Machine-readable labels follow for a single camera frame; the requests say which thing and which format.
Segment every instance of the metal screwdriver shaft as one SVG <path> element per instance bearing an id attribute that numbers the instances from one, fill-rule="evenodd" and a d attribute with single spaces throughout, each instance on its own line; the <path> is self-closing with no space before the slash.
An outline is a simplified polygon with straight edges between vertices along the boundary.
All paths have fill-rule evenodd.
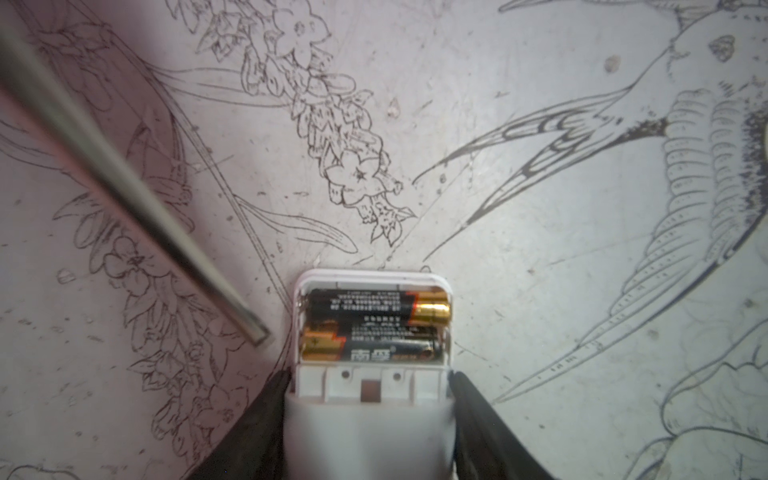
<path id="1" fill-rule="evenodd" d="M 55 149 L 78 180 L 162 252 L 246 338 L 255 345 L 270 338 L 264 322 L 7 25 L 0 25 L 0 88 L 8 106 Z"/>

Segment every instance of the white plastic casing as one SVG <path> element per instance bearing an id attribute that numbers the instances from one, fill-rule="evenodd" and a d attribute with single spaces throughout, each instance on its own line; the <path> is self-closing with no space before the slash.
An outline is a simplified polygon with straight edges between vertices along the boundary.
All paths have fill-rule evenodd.
<path id="1" fill-rule="evenodd" d="M 293 323 L 309 291 L 427 290 L 448 282 L 431 273 L 315 269 L 293 291 Z M 309 362 L 293 338 L 293 388 L 286 393 L 283 443 L 291 480 L 446 480 L 456 424 L 448 387 L 453 340 L 442 363 Z M 380 402 L 361 402 L 364 380 L 381 382 Z"/>

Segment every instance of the battery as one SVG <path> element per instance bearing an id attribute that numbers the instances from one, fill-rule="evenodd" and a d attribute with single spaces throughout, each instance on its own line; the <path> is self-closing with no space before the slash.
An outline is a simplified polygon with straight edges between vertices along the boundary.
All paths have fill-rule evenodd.
<path id="1" fill-rule="evenodd" d="M 306 298 L 306 321 L 360 319 L 411 326 L 447 326 L 451 303 L 444 290 L 312 290 Z"/>
<path id="2" fill-rule="evenodd" d="M 329 320 L 306 323 L 301 358 L 348 362 L 432 362 L 442 360 L 442 331 L 406 326 Z"/>

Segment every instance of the white plastic device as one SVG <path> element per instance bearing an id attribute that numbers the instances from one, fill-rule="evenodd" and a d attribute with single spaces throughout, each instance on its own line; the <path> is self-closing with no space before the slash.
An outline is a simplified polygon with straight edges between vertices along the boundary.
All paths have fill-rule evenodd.
<path id="1" fill-rule="evenodd" d="M 443 289 L 431 273 L 314 269 L 293 291 L 293 326 L 304 324 L 303 297 L 314 289 Z M 290 480 L 447 480 L 456 423 L 448 385 L 453 340 L 442 363 L 315 362 L 299 355 L 286 392 L 283 444 Z M 380 382 L 380 402 L 363 401 L 363 385 Z"/>

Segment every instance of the square hole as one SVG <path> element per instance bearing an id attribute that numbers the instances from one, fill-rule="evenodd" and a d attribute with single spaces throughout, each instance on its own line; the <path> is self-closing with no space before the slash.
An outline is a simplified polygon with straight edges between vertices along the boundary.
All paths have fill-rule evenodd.
<path id="1" fill-rule="evenodd" d="M 380 380 L 363 380 L 360 383 L 360 402 L 382 402 L 382 383 Z"/>

